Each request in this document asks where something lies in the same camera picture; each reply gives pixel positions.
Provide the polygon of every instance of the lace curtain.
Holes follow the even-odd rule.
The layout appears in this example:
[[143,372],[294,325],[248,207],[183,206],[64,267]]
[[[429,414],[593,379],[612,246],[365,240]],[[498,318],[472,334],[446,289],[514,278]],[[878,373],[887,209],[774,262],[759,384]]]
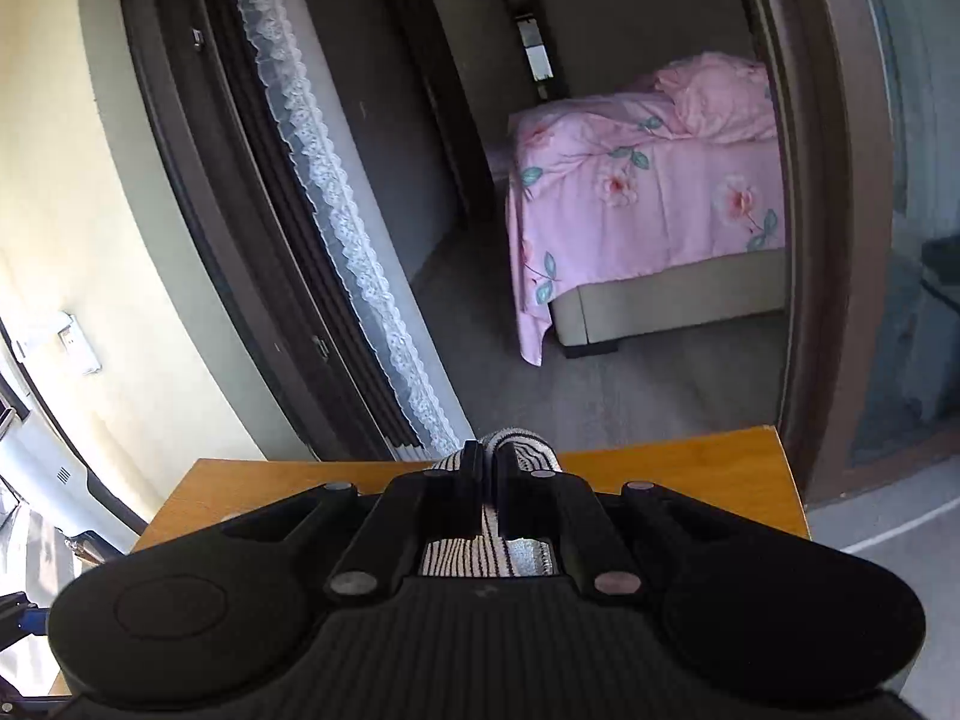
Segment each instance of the lace curtain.
[[313,220],[349,294],[367,341],[397,394],[397,402],[431,457],[458,450],[456,435],[424,370],[416,345],[397,309],[347,172],[330,141],[323,112],[311,91],[296,35],[282,0],[236,0],[280,136]]

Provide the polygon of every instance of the pink floral bedsheet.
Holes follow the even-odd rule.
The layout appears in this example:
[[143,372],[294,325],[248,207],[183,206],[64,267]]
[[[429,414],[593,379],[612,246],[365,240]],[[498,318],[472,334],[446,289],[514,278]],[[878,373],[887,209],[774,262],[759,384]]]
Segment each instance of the pink floral bedsheet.
[[660,93],[544,105],[517,117],[515,136],[507,228],[532,365],[549,302],[569,290],[784,246],[776,138],[694,138]]

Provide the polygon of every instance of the bed frame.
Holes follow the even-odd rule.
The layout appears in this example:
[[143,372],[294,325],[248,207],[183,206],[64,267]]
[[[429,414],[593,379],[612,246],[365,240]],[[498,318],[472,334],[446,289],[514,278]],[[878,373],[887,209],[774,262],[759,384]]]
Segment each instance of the bed frame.
[[579,287],[551,302],[550,310],[568,357],[603,354],[628,336],[780,310],[786,276],[782,248],[734,254]]

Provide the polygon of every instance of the striped towel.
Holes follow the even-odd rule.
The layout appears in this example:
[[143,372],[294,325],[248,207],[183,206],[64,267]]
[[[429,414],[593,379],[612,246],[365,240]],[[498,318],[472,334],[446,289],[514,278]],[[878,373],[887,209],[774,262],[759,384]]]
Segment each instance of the striped towel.
[[[561,471],[557,454],[536,433],[508,428],[480,440],[484,449],[484,474],[493,467],[493,454],[510,442],[517,452],[521,471]],[[460,467],[463,450],[434,464],[448,471]],[[483,507],[480,536],[445,538],[427,544],[421,575],[432,577],[529,577],[556,573],[550,545],[531,538],[507,541],[497,532],[496,510]]]

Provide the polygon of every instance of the wooden table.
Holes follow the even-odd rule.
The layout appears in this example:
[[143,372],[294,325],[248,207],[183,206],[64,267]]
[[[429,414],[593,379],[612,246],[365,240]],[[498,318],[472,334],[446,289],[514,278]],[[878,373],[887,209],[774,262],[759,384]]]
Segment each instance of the wooden table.
[[[784,450],[769,427],[679,442],[652,443],[560,457],[563,469],[599,493],[647,480],[678,493],[809,537]],[[379,493],[398,474],[426,463],[251,463],[198,460],[147,527],[136,549],[169,541],[334,480]]]

